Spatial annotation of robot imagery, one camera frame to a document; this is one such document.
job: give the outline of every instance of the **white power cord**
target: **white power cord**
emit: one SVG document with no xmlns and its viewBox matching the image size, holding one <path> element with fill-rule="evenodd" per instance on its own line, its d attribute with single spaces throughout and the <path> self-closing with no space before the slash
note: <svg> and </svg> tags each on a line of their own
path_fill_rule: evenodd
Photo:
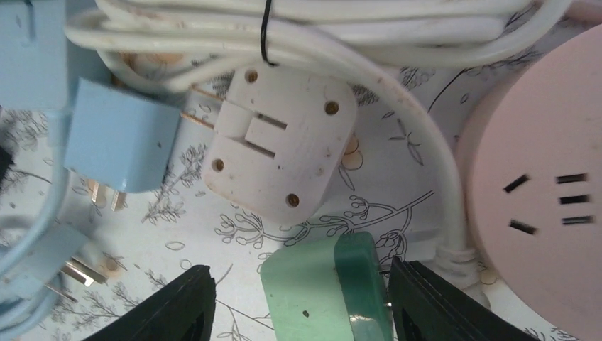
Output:
<svg viewBox="0 0 602 341">
<path fill-rule="evenodd" d="M 432 162 L 445 203 L 444 246 L 452 252 L 464 251 L 467 249 L 464 200 L 454 157 L 425 109 L 378 64 L 471 67 L 509 57 L 541 38 L 562 17 L 571 1 L 548 0 L 521 28 L 481 45 L 445 48 L 398 45 L 399 41 L 419 41 L 400 38 L 403 32 L 395 30 L 407 25 L 407 20 L 418 18 L 487 20 L 529 3 L 528 0 L 274 0 L 267 30 L 268 56 L 275 63 L 362 84 L 402 114 L 417 134 L 424 137 L 422 146 L 435 156 Z M 98 50 L 119 79 L 142 92 L 186 92 L 191 84 L 261 61 L 263 0 L 97 0 L 97 5 L 100 11 L 82 13 L 67 24 L 67 37 L 77 45 Z M 384 30 L 376 29 L 379 23 L 383 23 Z M 349 38 L 362 28 L 373 32 L 366 31 L 368 34 L 362 38 Z M 390 40 L 383 38 L 387 30 L 393 30 Z M 137 75 L 119 53 L 206 53 L 219 58 L 184 74 L 153 82 Z"/>
</svg>

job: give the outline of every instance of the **blue plug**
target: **blue plug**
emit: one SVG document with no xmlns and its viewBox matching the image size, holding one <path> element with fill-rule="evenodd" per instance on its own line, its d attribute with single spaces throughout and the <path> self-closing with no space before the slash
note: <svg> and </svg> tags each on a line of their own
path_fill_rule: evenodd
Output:
<svg viewBox="0 0 602 341">
<path fill-rule="evenodd" d="M 161 186 L 179 121 L 177 108 L 80 80 L 65 167 L 114 189 L 117 210 L 122 193 Z"/>
<path fill-rule="evenodd" d="M 10 109 L 62 111 L 77 80 L 109 82 L 96 51 L 65 37 L 67 18 L 94 0 L 0 1 L 0 104 Z"/>
</svg>

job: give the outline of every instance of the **white plastic casing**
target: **white plastic casing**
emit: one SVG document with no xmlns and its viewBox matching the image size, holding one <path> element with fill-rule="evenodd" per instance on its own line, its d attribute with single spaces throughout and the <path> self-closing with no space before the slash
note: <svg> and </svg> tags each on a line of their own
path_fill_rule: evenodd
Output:
<svg viewBox="0 0 602 341">
<path fill-rule="evenodd" d="M 263 63 L 238 69 L 215 124 L 203 181 L 267 220 L 301 223 L 322 204 L 357 111 L 350 86 L 340 80 Z"/>
</svg>

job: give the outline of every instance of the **floral tablecloth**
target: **floral tablecloth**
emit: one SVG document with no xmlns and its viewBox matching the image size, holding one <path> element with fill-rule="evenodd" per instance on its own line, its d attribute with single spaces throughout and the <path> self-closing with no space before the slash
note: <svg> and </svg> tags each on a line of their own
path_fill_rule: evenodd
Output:
<svg viewBox="0 0 602 341">
<path fill-rule="evenodd" d="M 514 15 L 506 31 L 531 14 L 532 9 Z M 464 70 L 404 67 L 399 81 L 428 108 L 453 147 L 468 113 L 497 81 L 587 28 L 563 20 L 538 44 L 506 60 Z M 142 75 L 160 79 L 206 59 L 137 55 L 131 62 Z M 230 77 L 218 77 L 205 88 L 223 96 Z M 181 122 L 164 186 L 154 193 L 128 195 L 122 211 L 93 204 L 86 179 L 73 174 L 58 221 L 93 238 L 103 255 L 100 269 L 109 280 L 90 288 L 68 281 L 67 289 L 78 303 L 61 301 L 21 339 L 80 340 L 191 265 L 206 264 L 217 281 L 212 340 L 270 341 L 275 334 L 258 272 L 283 245 L 361 230 L 372 233 L 383 263 L 393 256 L 431 259 L 443 221 L 431 156 L 421 148 L 425 136 L 413 134 L 412 127 L 369 90 L 355 86 L 354 92 L 361 110 L 354 138 L 334 174 L 328 200 L 315 217 L 298 226 L 271 224 L 210 193 L 200 171 L 212 132 L 189 121 Z M 202 97 L 168 100 L 209 120 L 217 109 Z M 5 109 L 0 129 L 0 144 L 16 156 L 0 197 L 0 242 L 10 244 L 40 209 L 52 160 L 41 114 Z M 482 270 L 494 312 L 540 340 L 576 340 L 527 308 L 485 264 Z"/>
</svg>

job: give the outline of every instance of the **leaf pattern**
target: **leaf pattern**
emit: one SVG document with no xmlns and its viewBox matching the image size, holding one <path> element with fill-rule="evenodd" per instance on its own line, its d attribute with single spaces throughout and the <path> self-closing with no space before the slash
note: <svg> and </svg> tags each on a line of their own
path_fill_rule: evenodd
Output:
<svg viewBox="0 0 602 341">
<path fill-rule="evenodd" d="M 433 194 L 433 191 L 429 191 L 399 208 L 392 205 L 370 202 L 357 195 L 351 195 L 349 199 L 351 200 L 351 208 L 353 210 L 345 211 L 342 216 L 322 215 L 317 220 L 306 221 L 295 227 L 280 227 L 281 232 L 287 232 L 284 235 L 267 232 L 263 227 L 261 218 L 245 210 L 241 210 L 241 213 L 236 213 L 234 220 L 222 213 L 220 215 L 221 228 L 218 227 L 214 231 L 219 236 L 222 236 L 221 240 L 226 244 L 230 244 L 233 240 L 236 240 L 240 245 L 252 244 L 254 249 L 261 249 L 265 239 L 270 239 L 283 242 L 285 246 L 289 247 L 301 242 L 312 230 L 328 229 L 326 234 L 332 237 L 338 234 L 358 232 L 399 215 L 402 217 L 405 216 L 405 223 L 400 229 L 389 231 L 387 234 L 381 236 L 381 239 L 385 239 L 384 241 L 377 241 L 378 248 L 389 249 L 388 256 L 381 259 L 381 263 L 383 263 L 390 261 L 394 256 L 405 257 L 407 240 L 404 232 L 410 226 L 412 210 L 416 205 L 424 202 Z M 371 216 L 372 209 L 374 208 L 378 209 L 378 214 Z M 296 231 L 296 234 L 291 235 L 290 232 L 293 231 Z M 270 254 L 262 253 L 260 256 L 267 259 Z"/>
<path fill-rule="evenodd" d="M 167 247 L 171 251 L 179 251 L 184 249 L 186 245 L 184 245 L 184 243 L 182 242 L 175 241 L 165 243 L 165 247 Z"/>
<path fill-rule="evenodd" d="M 341 179 L 343 179 L 343 182 L 345 182 L 345 185 L 350 190 L 356 190 L 356 186 L 354 185 L 351 176 L 349 176 L 349 173 L 347 173 L 347 169 L 345 169 L 343 165 L 339 165 L 339 175 L 341 176 Z"/>
<path fill-rule="evenodd" d="M 176 188 L 178 185 L 189 189 L 194 183 L 201 180 L 206 150 L 207 146 L 200 144 L 190 146 L 182 152 L 179 160 L 184 166 L 184 170 L 177 176 L 173 174 L 173 165 L 168 166 L 163 176 L 161 189 L 154 192 L 157 199 L 155 202 L 148 203 L 148 211 L 142 218 L 142 222 L 148 220 L 153 225 L 157 225 L 159 220 L 176 223 L 186 213 L 184 202 L 179 201 L 174 204 L 172 197 L 180 195 L 180 191 Z"/>
<path fill-rule="evenodd" d="M 385 114 L 383 116 L 383 119 L 387 119 L 389 117 L 391 117 L 395 112 L 388 112 L 387 114 Z M 422 155 L 420 155 L 420 151 L 418 150 L 418 147 L 420 146 L 420 144 L 417 144 L 415 142 L 412 141 L 412 132 L 407 132 L 407 129 L 405 128 L 405 124 L 403 123 L 403 121 L 400 118 L 397 118 L 395 120 L 395 122 L 397 123 L 397 127 L 399 128 L 400 133 L 396 136 L 391 136 L 389 138 L 390 141 L 406 141 L 406 146 L 407 146 L 407 151 L 410 152 L 410 155 L 412 156 L 412 158 L 414 159 L 414 161 L 416 161 L 416 163 L 418 163 L 421 166 L 424 166 L 425 163 L 422 161 Z"/>
<path fill-rule="evenodd" d="M 418 67 L 403 67 L 400 72 L 401 84 L 408 90 L 413 90 L 428 82 L 435 74 L 435 69 L 422 69 Z"/>
<path fill-rule="evenodd" d="M 3 110 L 4 136 L 2 146 L 13 156 L 19 149 L 37 151 L 38 140 L 48 135 L 46 116 L 23 110 Z"/>
<path fill-rule="evenodd" d="M 511 71 L 521 70 L 526 65 L 529 65 L 541 56 L 542 53 L 535 50 L 534 46 L 531 46 L 530 48 L 523 50 L 512 57 L 500 60 L 498 62 L 465 69 L 464 73 L 471 77 L 481 76 L 483 80 L 487 80 L 489 77 L 496 76 L 498 69 L 505 68 Z"/>
<path fill-rule="evenodd" d="M 516 31 L 517 28 L 521 27 L 533 16 L 535 10 L 535 4 L 531 4 L 522 11 L 516 12 L 510 16 L 504 27 L 504 34 L 509 34 Z"/>
<path fill-rule="evenodd" d="M 354 95 L 356 96 L 359 107 L 376 103 L 380 99 L 380 97 L 378 97 L 374 92 L 362 85 L 353 85 L 351 89 L 354 91 Z"/>
<path fill-rule="evenodd" d="M 522 331 L 539 341 L 579 341 L 578 338 L 556 327 L 551 328 L 551 335 L 546 335 L 534 328 L 524 328 Z"/>
</svg>

